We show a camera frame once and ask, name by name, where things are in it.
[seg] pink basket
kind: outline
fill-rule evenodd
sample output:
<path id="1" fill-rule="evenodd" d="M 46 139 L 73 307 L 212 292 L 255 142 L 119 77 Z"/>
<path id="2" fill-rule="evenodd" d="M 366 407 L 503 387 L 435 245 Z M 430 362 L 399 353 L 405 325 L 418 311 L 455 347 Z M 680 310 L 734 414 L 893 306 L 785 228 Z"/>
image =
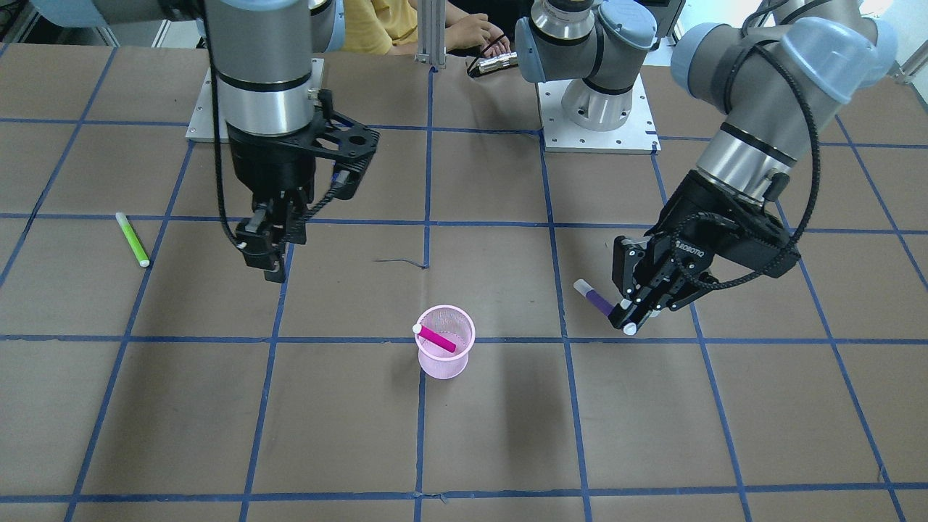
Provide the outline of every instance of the pink basket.
<path id="1" fill-rule="evenodd" d="M 424 311 L 418 323 L 453 342 L 456 347 L 451 353 L 416 335 L 422 370 L 436 379 L 450 379 L 463 372 L 476 337 L 470 316 L 458 307 L 439 305 Z"/>

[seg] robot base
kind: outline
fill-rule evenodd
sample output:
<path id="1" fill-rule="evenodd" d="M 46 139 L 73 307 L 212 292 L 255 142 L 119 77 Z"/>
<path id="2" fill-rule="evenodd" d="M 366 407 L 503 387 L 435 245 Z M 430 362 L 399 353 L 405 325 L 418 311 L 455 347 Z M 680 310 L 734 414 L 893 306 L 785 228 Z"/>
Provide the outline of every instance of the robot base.
<path id="1" fill-rule="evenodd" d="M 603 152 L 651 154 L 660 150 L 651 106 L 641 76 L 635 80 L 635 104 L 621 127 L 608 132 L 591 131 L 572 122 L 561 108 L 561 98 L 572 80 L 537 84 L 538 105 L 545 128 L 545 150 L 550 152 Z"/>
<path id="2" fill-rule="evenodd" d="M 310 78 L 311 88 L 322 88 L 322 72 L 324 69 L 325 60 L 313 58 L 313 76 Z M 225 121 L 222 109 L 219 110 L 219 121 Z M 193 108 L 193 114 L 190 116 L 190 125 L 187 126 L 187 139 L 198 143 L 213 143 L 213 93 L 210 87 L 209 71 L 206 71 L 206 77 L 200 86 L 200 95 L 197 97 L 197 105 Z M 228 143 L 229 141 L 225 125 L 219 126 L 219 141 L 222 143 Z"/>

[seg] metal post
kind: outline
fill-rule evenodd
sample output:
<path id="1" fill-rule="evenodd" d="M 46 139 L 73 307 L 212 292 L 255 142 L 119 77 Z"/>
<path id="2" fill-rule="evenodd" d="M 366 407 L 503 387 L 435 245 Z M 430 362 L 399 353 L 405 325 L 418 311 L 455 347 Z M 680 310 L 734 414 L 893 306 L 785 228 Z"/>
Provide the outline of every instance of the metal post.
<path id="1" fill-rule="evenodd" d="M 445 68 L 445 0 L 419 0 L 416 61 Z"/>
<path id="2" fill-rule="evenodd" d="M 902 67 L 899 68 L 899 72 L 895 75 L 896 83 L 901 85 L 908 85 L 912 83 L 912 78 L 918 74 L 922 68 L 928 65 L 928 40 L 919 47 L 919 50 L 911 56 L 911 58 L 906 60 L 906 63 L 902 64 Z"/>

